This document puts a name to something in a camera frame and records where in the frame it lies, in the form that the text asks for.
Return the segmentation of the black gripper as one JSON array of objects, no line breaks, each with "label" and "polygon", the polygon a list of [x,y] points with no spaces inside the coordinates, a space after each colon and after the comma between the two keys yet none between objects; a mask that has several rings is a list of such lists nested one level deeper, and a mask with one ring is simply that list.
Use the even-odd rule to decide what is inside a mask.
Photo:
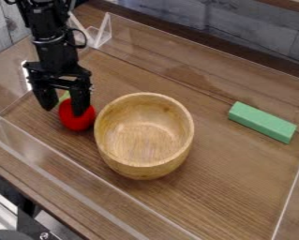
[{"label": "black gripper", "polygon": [[72,32],[33,36],[31,43],[37,60],[28,61],[23,67],[41,108],[49,111],[59,102],[56,90],[68,90],[72,113],[80,116],[89,107],[91,73],[79,65],[77,50],[87,43],[77,44]]}]

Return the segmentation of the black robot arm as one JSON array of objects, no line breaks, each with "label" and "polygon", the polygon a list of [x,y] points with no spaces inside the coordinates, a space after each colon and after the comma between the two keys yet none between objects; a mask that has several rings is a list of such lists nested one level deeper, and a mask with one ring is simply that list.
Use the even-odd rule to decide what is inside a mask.
[{"label": "black robot arm", "polygon": [[39,60],[25,62],[32,92],[40,106],[49,111],[59,103],[57,89],[68,90],[71,110],[80,116],[89,107],[91,72],[79,65],[77,50],[87,47],[88,39],[77,44],[68,26],[71,0],[4,0],[16,5],[32,35]]}]

